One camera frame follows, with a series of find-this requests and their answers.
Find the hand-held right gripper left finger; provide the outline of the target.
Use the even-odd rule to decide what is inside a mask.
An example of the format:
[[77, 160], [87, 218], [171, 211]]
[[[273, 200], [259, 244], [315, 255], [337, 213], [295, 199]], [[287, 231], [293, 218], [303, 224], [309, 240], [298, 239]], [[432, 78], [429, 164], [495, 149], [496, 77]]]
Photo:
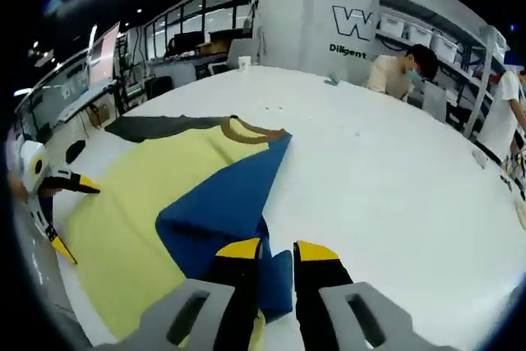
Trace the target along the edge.
[[261, 240], [233, 242], [201, 279], [185, 279], [145, 310], [139, 326], [97, 350], [248, 350], [257, 307]]

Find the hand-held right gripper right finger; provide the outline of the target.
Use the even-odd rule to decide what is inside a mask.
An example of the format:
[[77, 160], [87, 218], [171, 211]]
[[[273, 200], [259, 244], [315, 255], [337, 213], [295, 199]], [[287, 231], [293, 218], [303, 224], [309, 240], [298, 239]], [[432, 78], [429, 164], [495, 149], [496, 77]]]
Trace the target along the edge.
[[329, 248], [293, 244], [296, 318], [306, 350], [451, 350], [418, 335], [398, 304], [355, 283]]

